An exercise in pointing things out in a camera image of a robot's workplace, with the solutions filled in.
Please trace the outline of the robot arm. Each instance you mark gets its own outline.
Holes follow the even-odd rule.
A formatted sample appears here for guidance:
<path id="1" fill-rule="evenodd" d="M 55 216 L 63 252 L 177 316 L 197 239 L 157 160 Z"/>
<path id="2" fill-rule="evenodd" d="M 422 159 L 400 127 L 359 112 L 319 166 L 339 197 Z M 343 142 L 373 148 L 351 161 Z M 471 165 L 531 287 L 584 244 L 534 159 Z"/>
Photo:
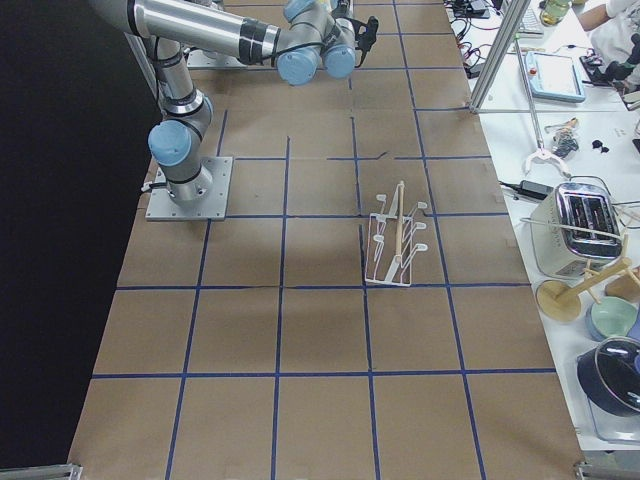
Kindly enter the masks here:
<path id="1" fill-rule="evenodd" d="M 231 57 L 242 65 L 275 66 L 291 86 L 312 80 L 318 68 L 349 76 L 368 49 L 369 27 L 352 18 L 347 1 L 289 1 L 283 29 L 224 10 L 218 1 L 93 1 L 107 23 L 143 45 L 144 64 L 155 74 L 162 122 L 148 145 L 165 176 L 165 197 L 175 205 L 202 202 L 215 176 L 199 157 L 213 117 L 209 98 L 193 83 L 187 50 Z"/>

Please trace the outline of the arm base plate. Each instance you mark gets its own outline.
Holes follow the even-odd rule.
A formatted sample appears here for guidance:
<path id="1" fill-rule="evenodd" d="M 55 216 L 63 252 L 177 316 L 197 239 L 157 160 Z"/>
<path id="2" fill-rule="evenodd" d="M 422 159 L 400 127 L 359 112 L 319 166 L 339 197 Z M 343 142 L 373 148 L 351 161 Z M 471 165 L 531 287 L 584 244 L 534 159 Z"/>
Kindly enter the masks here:
<path id="1" fill-rule="evenodd" d="M 246 65 L 237 58 L 212 51 L 203 51 L 195 47 L 184 49 L 187 66 L 191 70 L 231 70 L 245 69 Z"/>
<path id="2" fill-rule="evenodd" d="M 202 157 L 199 174 L 183 184 L 171 183 L 158 169 L 143 190 L 149 193 L 145 218 L 148 221 L 223 221 L 234 158 Z"/>

